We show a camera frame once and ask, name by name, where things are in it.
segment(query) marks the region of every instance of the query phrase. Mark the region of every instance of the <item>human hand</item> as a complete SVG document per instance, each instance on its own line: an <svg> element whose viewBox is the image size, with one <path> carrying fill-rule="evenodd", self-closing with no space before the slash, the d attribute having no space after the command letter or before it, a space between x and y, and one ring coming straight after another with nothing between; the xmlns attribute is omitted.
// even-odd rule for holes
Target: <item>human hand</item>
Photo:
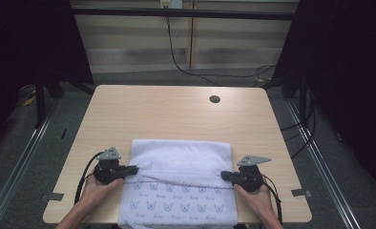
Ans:
<svg viewBox="0 0 376 229"><path fill-rule="evenodd" d="M265 224L266 228L282 228L272 207L271 192L265 185L262 185L262 187L254 193L247 193L247 191L238 184L235 184L233 188L246 200L248 207Z"/></svg>
<svg viewBox="0 0 376 229"><path fill-rule="evenodd" d="M78 228L81 221L104 200L108 193L122 183L123 179L119 178L109 184L102 184L94 176L87 176L81 199L60 221L56 229Z"/></svg>
<svg viewBox="0 0 376 229"><path fill-rule="evenodd" d="M104 200L109 192L122 183L123 179L119 178L109 184L102 184L96 180L94 175L89 175L86 178L84 190L79 202L83 204L84 207L93 210Z"/></svg>

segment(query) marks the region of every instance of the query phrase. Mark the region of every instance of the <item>cloth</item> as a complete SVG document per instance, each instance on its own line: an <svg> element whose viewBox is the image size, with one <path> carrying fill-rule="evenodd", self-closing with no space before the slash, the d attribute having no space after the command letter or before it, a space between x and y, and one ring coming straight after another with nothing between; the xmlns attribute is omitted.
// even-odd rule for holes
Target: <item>cloth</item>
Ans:
<svg viewBox="0 0 376 229"><path fill-rule="evenodd" d="M221 171L232 171L230 144L134 140L118 215L121 228L232 228L235 194Z"/></svg>

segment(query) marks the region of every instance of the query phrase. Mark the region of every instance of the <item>black curtain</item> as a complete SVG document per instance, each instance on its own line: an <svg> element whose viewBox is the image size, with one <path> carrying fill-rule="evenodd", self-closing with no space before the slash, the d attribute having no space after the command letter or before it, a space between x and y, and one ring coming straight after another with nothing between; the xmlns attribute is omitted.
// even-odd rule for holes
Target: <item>black curtain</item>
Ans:
<svg viewBox="0 0 376 229"><path fill-rule="evenodd" d="M315 19L292 24L274 77L297 72L283 85L290 96L303 73L319 106L376 179L376 0L301 0L297 13Z"/></svg>
<svg viewBox="0 0 376 229"><path fill-rule="evenodd" d="M74 16L32 10L70 6L66 0L0 0L0 129L19 89L38 75L48 88L58 81L93 84Z"/></svg>

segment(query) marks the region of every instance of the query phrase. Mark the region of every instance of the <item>metal bracket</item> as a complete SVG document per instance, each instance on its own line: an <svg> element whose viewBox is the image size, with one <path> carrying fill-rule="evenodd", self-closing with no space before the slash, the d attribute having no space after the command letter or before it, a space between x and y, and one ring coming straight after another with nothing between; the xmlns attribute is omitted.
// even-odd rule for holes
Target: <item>metal bracket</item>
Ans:
<svg viewBox="0 0 376 229"><path fill-rule="evenodd" d="M312 192L310 192L309 190L304 190L304 189L292 190L292 195L293 197L299 197L299 196L305 196L306 198L313 197Z"/></svg>
<svg viewBox="0 0 376 229"><path fill-rule="evenodd" d="M105 150L100 156L96 157L97 160L112 160L120 159L120 154L117 152L115 147L111 147L108 150Z"/></svg>
<svg viewBox="0 0 376 229"><path fill-rule="evenodd" d="M49 200L61 201L63 197L64 197L64 194L57 194L57 193L43 194L40 197L39 201L42 201L42 202L49 202Z"/></svg>
<svg viewBox="0 0 376 229"><path fill-rule="evenodd" d="M264 162L271 161L272 159L269 157L262 157L262 156L244 156L238 162L238 166L252 166Z"/></svg>

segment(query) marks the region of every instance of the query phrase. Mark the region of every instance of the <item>wall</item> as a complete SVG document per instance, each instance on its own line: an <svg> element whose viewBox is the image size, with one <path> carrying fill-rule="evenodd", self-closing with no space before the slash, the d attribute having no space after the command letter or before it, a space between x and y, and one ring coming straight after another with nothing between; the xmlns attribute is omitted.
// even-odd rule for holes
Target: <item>wall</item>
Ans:
<svg viewBox="0 0 376 229"><path fill-rule="evenodd" d="M159 1L73 0L72 5L159 8ZM294 12L297 1L191 0L183 1L183 8ZM77 15L76 21L93 73L175 68L163 17ZM193 69L275 64L289 26L287 21L170 18L176 61Z"/></svg>

